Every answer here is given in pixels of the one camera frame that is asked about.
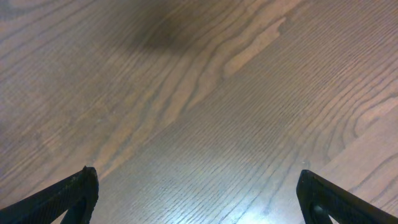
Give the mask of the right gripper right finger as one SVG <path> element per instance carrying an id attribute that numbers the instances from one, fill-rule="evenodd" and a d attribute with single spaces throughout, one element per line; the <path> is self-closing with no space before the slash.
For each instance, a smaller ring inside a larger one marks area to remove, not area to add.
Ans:
<path id="1" fill-rule="evenodd" d="M 365 202 L 310 170 L 303 170 L 296 194 L 306 224 L 395 224 L 397 217 Z"/>

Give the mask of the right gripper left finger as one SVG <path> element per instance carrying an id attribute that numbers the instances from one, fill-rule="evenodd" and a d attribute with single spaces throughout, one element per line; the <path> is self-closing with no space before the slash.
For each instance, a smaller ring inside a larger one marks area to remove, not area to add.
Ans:
<path id="1" fill-rule="evenodd" d="M 99 198 L 99 181 L 94 167 L 81 171 L 1 209 L 1 223 L 88 224 Z"/>

